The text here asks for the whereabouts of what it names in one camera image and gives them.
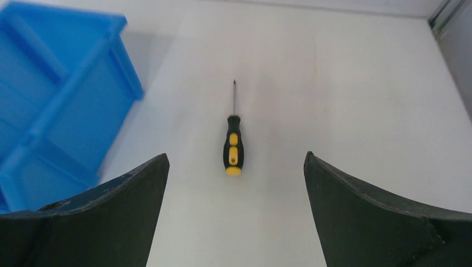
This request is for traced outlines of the black yellow screwdriver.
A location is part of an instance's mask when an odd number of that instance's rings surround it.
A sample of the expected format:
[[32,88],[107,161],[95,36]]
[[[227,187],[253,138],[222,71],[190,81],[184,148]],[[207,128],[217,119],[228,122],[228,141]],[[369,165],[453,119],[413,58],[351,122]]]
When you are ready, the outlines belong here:
[[230,176],[238,176],[244,165],[244,146],[240,130],[241,118],[236,113],[237,82],[233,80],[233,112],[227,118],[228,128],[223,147],[223,164]]

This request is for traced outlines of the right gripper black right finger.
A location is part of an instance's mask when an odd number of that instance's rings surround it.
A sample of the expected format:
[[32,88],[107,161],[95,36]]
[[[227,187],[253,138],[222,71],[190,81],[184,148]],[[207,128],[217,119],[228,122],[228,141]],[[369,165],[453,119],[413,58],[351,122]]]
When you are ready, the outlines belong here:
[[470,266],[471,214],[423,204],[306,154],[304,178],[328,266]]

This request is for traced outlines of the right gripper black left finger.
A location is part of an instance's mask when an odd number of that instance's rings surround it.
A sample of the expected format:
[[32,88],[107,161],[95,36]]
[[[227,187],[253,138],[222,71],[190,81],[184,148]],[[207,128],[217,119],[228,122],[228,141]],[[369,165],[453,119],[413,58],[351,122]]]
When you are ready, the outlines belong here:
[[2,266],[145,266],[170,169],[166,154],[68,199],[1,216]]

